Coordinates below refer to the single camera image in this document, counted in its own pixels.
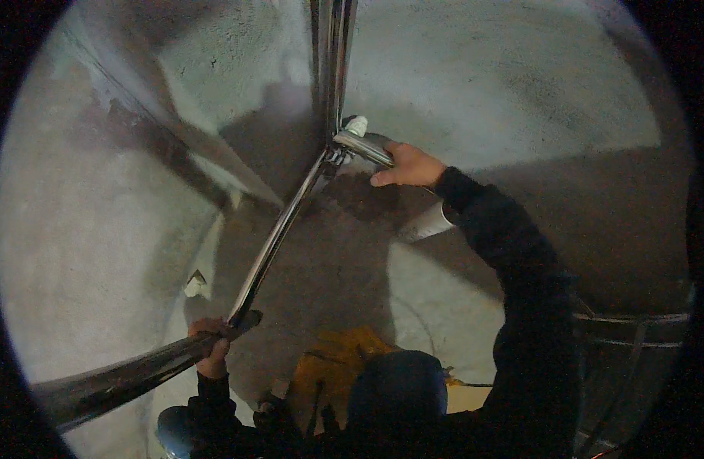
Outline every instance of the metal bar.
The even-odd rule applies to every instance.
[[[575,313],[574,317],[579,320],[592,320],[595,322],[611,322],[615,324],[639,324],[645,322],[651,326],[656,324],[667,324],[675,322],[688,322],[691,314],[666,314],[663,316],[599,316],[594,317],[587,314]]]
[[[640,361],[641,351],[645,347],[645,335],[648,331],[648,324],[645,322],[638,324],[635,330],[635,338],[632,342],[632,351],[630,355],[630,369],[625,375],[625,380],[620,389],[615,393],[610,405],[608,405],[602,418],[597,422],[595,428],[590,432],[589,436],[584,440],[584,443],[579,447],[576,457],[586,457],[589,454],[589,450],[595,445],[595,441],[602,436],[607,427],[607,423],[610,422],[613,413],[622,405],[623,399],[627,395],[627,390],[631,387],[632,380],[635,377],[636,370],[638,369],[638,363]]]
[[[326,146],[339,131],[357,0],[312,0],[311,27],[317,104],[324,116]]]
[[[281,212],[240,289],[227,320],[228,328],[223,333],[231,340],[256,325],[248,325],[253,322],[249,317],[245,320],[249,307],[283,237],[298,214],[303,198],[309,195],[320,178],[321,165],[331,151],[329,147],[332,138],[339,129],[349,62],[350,32],[354,30],[357,0],[322,0],[316,2],[316,5],[318,11],[314,12],[312,7],[311,13],[317,29],[314,45],[318,52],[318,95],[326,105],[326,145],[291,202]],[[114,365],[41,382],[31,387],[33,396],[53,426],[64,433],[136,399],[190,368],[210,352],[221,336],[203,333]]]
[[[329,132],[334,136],[339,131],[342,108],[347,87],[347,67],[352,46],[351,33],[357,16],[357,0],[332,0],[331,23],[329,29],[331,80],[329,93]]]
[[[259,313],[223,335],[204,332],[126,361],[31,386],[33,396],[59,433],[136,399],[209,355],[223,336],[234,341],[256,326]]]
[[[372,161],[375,164],[385,166],[386,168],[393,168],[395,166],[393,158],[382,147],[349,131],[337,133],[337,135],[334,136],[334,142],[352,149],[355,153],[363,155],[366,160]]]
[[[321,152],[296,195],[279,216],[257,256],[227,320],[229,327],[225,336],[230,340],[236,339],[259,322],[259,315],[256,319],[245,319],[247,312],[283,237],[298,214],[302,199],[319,178],[320,166],[325,158],[326,149]],[[138,398],[191,368],[207,355],[220,337],[217,334],[201,334],[185,338],[114,365],[38,383],[31,389],[50,422],[57,431],[64,433]]]
[[[632,346],[631,342],[623,341],[621,339],[590,338],[589,341],[592,343],[615,344],[617,346]],[[682,342],[673,342],[673,343],[648,342],[648,343],[643,343],[643,347],[681,347],[682,345],[683,345]]]
[[[240,293],[237,295],[235,305],[229,313],[227,325],[230,327],[237,327],[237,324],[243,320],[245,313],[250,309],[250,305],[253,299],[255,299],[257,290],[265,278],[267,269],[271,265],[273,257],[283,241],[283,237],[288,232],[288,228],[298,214],[301,201],[309,194],[321,175],[321,164],[324,162],[326,156],[327,150],[324,149],[306,174],[306,178],[303,179],[301,187],[298,189],[295,196],[293,196],[291,202],[283,209],[283,212],[281,212],[281,215],[278,217],[278,221],[275,222],[271,234],[266,239],[265,244],[260,250],[260,254],[255,258],[255,262],[250,268],[248,277],[240,288]]]

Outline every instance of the left hand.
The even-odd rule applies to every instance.
[[[194,336],[200,331],[210,331],[218,334],[222,329],[224,329],[224,320],[222,317],[219,319],[204,317],[189,326],[189,336]],[[224,359],[228,352],[229,341],[227,338],[220,339],[212,348],[210,356],[200,360],[196,364],[196,371],[207,378],[224,378],[224,375],[227,374],[227,363]]]

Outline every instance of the concrete floor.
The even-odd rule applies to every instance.
[[[521,200],[595,309],[684,309],[685,131],[624,13],[596,2],[359,4],[347,114]],[[224,206],[225,191],[262,194],[265,182],[286,199],[316,152],[304,5],[131,4],[119,11],[132,22],[113,30],[129,23],[145,38],[126,39],[132,57],[119,43],[80,54],[72,25],[54,32],[0,162],[0,289],[28,379],[114,363],[227,312],[276,211]],[[193,165],[206,145],[219,168]],[[263,324],[232,346],[247,424],[323,329],[371,325],[463,381],[494,376],[503,313],[492,271],[454,231],[396,243],[433,198],[372,189],[364,169],[353,164],[303,211],[256,299]],[[197,268],[210,300],[181,293]],[[195,391],[185,372],[66,438],[83,457],[160,457],[157,414]]]

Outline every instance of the metal tube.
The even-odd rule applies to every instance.
[[[591,320],[593,322],[611,322],[615,324],[639,324],[646,322],[648,324],[669,324],[678,322],[688,322],[691,314],[688,312],[682,314],[666,314],[663,316],[588,316],[587,314],[574,313],[574,317],[579,320]]]
[[[339,131],[357,0],[311,0],[317,104],[326,146]]]
[[[245,317],[283,236],[298,214],[302,199],[320,176],[326,152],[326,149],[321,152],[301,187],[279,216],[240,289],[227,320],[229,327],[225,336],[230,340],[259,322],[259,315],[254,320],[249,320],[249,317],[245,320]],[[217,334],[185,338],[114,365],[35,384],[31,390],[46,417],[59,433],[64,433],[138,398],[191,368],[208,355],[219,338],[221,336]]]
[[[372,161],[375,164],[385,166],[386,168],[393,168],[395,166],[393,158],[382,147],[349,131],[339,132],[334,136],[334,142],[350,148],[355,153],[363,155],[366,160]]]
[[[308,195],[309,191],[313,188],[314,184],[321,175],[321,164],[324,162],[326,155],[327,150],[325,149],[321,152],[314,165],[311,166],[311,170],[309,170],[309,173],[306,174],[306,178],[303,180],[301,187],[298,189],[288,206],[283,209],[283,212],[281,212],[281,215],[278,217],[278,221],[275,222],[275,226],[273,226],[271,234],[266,239],[265,244],[260,250],[260,254],[258,254],[257,258],[255,258],[255,262],[250,268],[248,277],[243,286],[240,288],[240,293],[237,295],[235,305],[229,313],[227,324],[230,327],[237,327],[237,324],[242,321],[243,317],[245,317],[245,313],[250,309],[250,305],[252,304],[253,299],[255,299],[258,287],[260,287],[262,280],[265,278],[267,269],[270,266],[271,261],[273,261],[273,257],[278,251],[278,247],[283,241],[283,237],[288,232],[288,228],[298,214],[301,201]]]
[[[234,341],[257,325],[258,314],[224,337]],[[33,397],[59,433],[136,399],[209,355],[222,335],[202,332],[126,361],[31,386]]]
[[[316,29],[314,46],[318,59],[318,97],[326,114],[326,143],[301,187],[279,216],[240,289],[227,320],[229,327],[223,334],[230,340],[256,325],[248,325],[252,321],[243,318],[247,315],[283,237],[298,214],[303,198],[309,195],[321,176],[321,165],[331,151],[332,137],[339,129],[349,62],[350,33],[354,30],[357,0],[320,0],[313,3],[316,5],[312,6],[311,15]],[[208,355],[220,337],[217,334],[202,333],[114,365],[59,380],[40,382],[33,385],[31,390],[53,426],[58,432],[64,433],[136,399],[190,368]]]

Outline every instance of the black jacket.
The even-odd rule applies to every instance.
[[[570,457],[579,397],[570,276],[526,211],[494,186],[449,168],[434,191],[458,212],[469,246],[505,293],[497,373],[484,406],[425,427],[399,426],[394,436],[344,430],[311,443],[289,425],[243,427],[227,378],[199,375],[199,396],[189,401],[192,458]]]

